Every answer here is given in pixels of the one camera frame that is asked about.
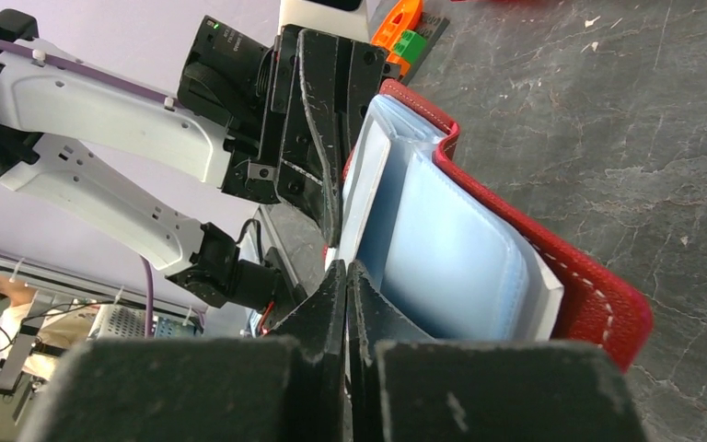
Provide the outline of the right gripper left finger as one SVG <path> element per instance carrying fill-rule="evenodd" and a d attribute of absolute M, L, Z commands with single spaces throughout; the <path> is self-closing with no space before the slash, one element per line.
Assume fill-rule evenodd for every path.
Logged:
<path fill-rule="evenodd" d="M 346 266 L 262 338 L 101 339 L 65 355 L 23 441 L 340 441 Z"/>

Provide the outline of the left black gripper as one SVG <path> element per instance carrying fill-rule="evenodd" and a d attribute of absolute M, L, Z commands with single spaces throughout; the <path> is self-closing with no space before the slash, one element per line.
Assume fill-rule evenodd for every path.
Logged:
<path fill-rule="evenodd" d="M 226 129 L 222 192 L 294 207 L 331 247 L 342 233 L 342 164 L 371 99 L 385 80 L 400 77 L 387 50 L 361 41 L 339 44 L 337 72 L 338 41 L 330 34 L 287 25 L 267 47 L 206 16 L 178 88 L 185 108 Z M 290 76 L 280 57 L 295 53 L 286 110 Z"/>

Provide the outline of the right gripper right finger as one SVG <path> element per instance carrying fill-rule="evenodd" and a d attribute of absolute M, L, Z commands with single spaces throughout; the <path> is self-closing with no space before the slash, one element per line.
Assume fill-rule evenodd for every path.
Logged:
<path fill-rule="evenodd" d="M 347 270 L 357 441 L 644 441 L 626 382 L 587 343 L 433 340 Z"/>

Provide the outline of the red card holder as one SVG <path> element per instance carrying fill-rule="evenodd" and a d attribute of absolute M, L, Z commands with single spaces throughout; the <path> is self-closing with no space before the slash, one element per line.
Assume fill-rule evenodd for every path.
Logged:
<path fill-rule="evenodd" d="M 653 328 L 637 289 L 455 164 L 459 125 L 389 80 L 343 171 L 343 228 L 325 263 L 438 339 L 589 342 L 621 369 Z"/>

